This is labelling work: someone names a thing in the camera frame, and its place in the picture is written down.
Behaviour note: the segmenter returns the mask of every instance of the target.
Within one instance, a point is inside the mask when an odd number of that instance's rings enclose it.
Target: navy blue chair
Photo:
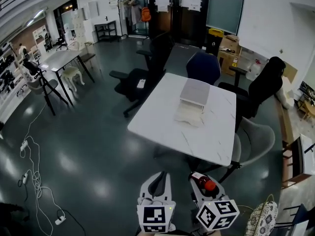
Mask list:
[[[205,52],[195,53],[186,65],[188,78],[213,85],[221,75],[218,58]]]

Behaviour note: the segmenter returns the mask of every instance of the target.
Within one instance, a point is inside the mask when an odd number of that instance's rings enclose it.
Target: white cable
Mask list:
[[[38,200],[40,199],[40,197],[42,196],[42,193],[43,193],[42,189],[49,189],[49,190],[50,190],[50,193],[51,193],[51,196],[52,196],[52,198],[53,198],[54,205],[55,205],[56,207],[58,207],[60,210],[62,210],[62,209],[61,209],[61,207],[60,207],[59,205],[56,204],[55,198],[54,198],[54,195],[53,195],[53,191],[52,191],[50,188],[48,188],[48,187],[41,186],[41,176],[40,176],[40,173],[39,173],[40,147],[39,147],[39,144],[34,141],[34,139],[33,139],[32,136],[28,136],[28,134],[29,134],[29,132],[30,132],[31,124],[40,116],[41,112],[44,110],[44,108],[46,107],[46,105],[47,105],[47,104],[45,104],[45,106],[42,108],[42,110],[40,111],[40,113],[38,114],[38,116],[30,123],[28,132],[27,132],[27,134],[26,134],[26,136],[25,136],[23,142],[26,141],[27,138],[31,138],[32,141],[33,141],[33,143],[38,146],[38,164],[37,164],[37,170],[35,171],[35,168],[34,168],[34,165],[35,165],[35,164],[34,164],[32,158],[31,158],[32,150],[31,150],[30,146],[27,145],[27,147],[28,147],[29,150],[30,150],[29,159],[30,159],[30,161],[31,161],[31,163],[32,163],[32,170],[31,170],[31,169],[28,169],[28,170],[26,171],[26,173],[28,173],[28,172],[31,173],[32,184],[33,184],[33,186],[34,186],[34,191],[35,191],[35,196],[36,196],[36,200],[35,200],[36,219],[37,219],[37,222],[38,222],[38,226],[39,226],[40,230],[41,230],[44,234],[46,234],[47,236],[51,236],[51,235],[53,234],[53,231],[54,231],[53,224],[51,223],[51,221],[50,221],[50,219],[47,217],[47,215],[43,212],[43,210],[39,207],[39,202],[38,202]],[[25,149],[24,149],[23,151],[24,151],[24,154],[23,154],[23,155],[22,155],[22,151],[20,152],[20,157],[21,157],[21,158],[25,158],[25,156],[26,156],[26,151],[25,151]],[[47,234],[47,233],[44,232],[43,229],[41,228],[40,223],[39,223],[39,220],[38,220],[38,216],[37,216],[38,210],[40,210],[41,213],[47,218],[47,220],[48,220],[48,222],[49,222],[49,224],[50,224],[50,226],[51,226],[51,232],[50,232],[50,234]]]

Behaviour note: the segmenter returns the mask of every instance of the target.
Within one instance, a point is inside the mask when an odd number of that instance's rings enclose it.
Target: door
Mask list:
[[[202,47],[206,33],[209,0],[201,0],[200,11],[192,10],[183,0],[170,0],[167,12],[158,11],[156,0],[150,0],[150,37],[172,32],[176,42]]]

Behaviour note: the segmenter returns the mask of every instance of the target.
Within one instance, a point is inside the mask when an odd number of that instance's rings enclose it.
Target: cardboard box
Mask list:
[[[223,48],[228,48],[230,50],[234,50],[235,53],[229,53],[222,51]],[[237,63],[239,60],[239,55],[241,52],[241,47],[239,46],[239,38],[234,35],[225,36],[220,44],[218,60],[221,66],[221,71],[223,73],[234,76],[235,72],[229,69],[230,66],[237,67]]]

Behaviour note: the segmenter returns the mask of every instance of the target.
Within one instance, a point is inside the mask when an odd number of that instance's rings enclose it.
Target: person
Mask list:
[[[6,227],[12,236],[25,235],[22,225],[11,217],[11,212],[17,210],[24,211],[20,206],[0,203],[0,226]]]
[[[26,50],[26,46],[22,45],[22,43],[20,44],[19,55],[22,58],[30,59],[30,56],[28,55],[28,52]]]

